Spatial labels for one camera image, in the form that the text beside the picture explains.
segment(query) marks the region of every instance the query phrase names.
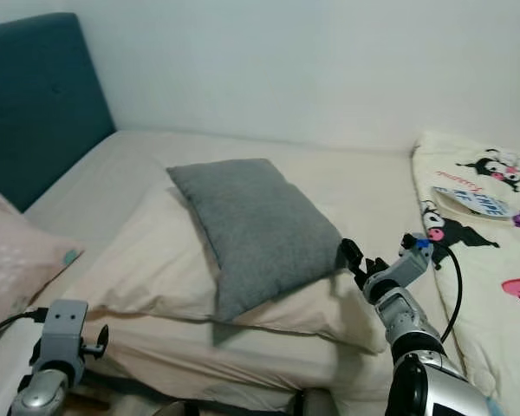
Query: blanket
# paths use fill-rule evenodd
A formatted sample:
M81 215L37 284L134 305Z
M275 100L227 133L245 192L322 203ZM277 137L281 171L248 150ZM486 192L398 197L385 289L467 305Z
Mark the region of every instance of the blanket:
M450 247L462 270L454 334L466 375L507 415L520 415L520 153L426 134L414 150L413 176L428 237ZM459 202L470 198L484 209ZM450 315L455 269L438 246L432 260Z

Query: pink pillow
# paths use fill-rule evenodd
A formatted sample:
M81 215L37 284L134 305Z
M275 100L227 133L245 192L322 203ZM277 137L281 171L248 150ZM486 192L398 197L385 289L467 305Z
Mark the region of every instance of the pink pillow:
M31 298L81 253L75 241L32 226L0 195L0 322L23 312Z

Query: teal headboard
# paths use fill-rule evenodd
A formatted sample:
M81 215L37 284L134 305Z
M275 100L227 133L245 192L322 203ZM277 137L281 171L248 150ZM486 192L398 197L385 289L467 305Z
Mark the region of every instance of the teal headboard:
M27 209L114 132L77 17L0 24L0 192Z

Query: robotic arm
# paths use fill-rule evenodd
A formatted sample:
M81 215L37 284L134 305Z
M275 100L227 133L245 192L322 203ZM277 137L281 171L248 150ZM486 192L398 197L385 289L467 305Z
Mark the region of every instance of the robotic arm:
M393 384L386 416L489 416L486 398L447 358L437 330L406 286L416 280L432 258L433 247L421 234L406 234L400 259L387 265L366 259L358 246L343 239L348 268L386 328L393 355Z
M33 348L32 374L23 377L11 416L56 416L61 414L67 391L77 386L85 371L83 356L95 359L106 352L107 325L95 345L83 343L81 331L88 305L82 301L58 300L46 314L42 337Z

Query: wire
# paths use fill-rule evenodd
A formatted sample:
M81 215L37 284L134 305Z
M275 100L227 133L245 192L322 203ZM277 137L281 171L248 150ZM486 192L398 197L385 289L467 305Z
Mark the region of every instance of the wire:
M444 244L438 243L436 241L432 241L433 244L445 250L452 259L452 263L454 264L454 269L457 272L457 281L458 281L458 292L457 292L457 304L452 311L451 319L445 328L445 332L441 335L441 342L445 342L447 336L451 333L452 326L454 322L457 320L458 312L460 311L460 303L462 302L462 272L460 271L460 264L458 264L458 259L452 252L452 250Z
M32 317L33 317L33 312L23 312L22 314L10 316L8 319L4 319L2 322L0 322L0 329L2 329L3 327L5 327L7 325L10 325L13 321L17 321L18 319L32 318Z

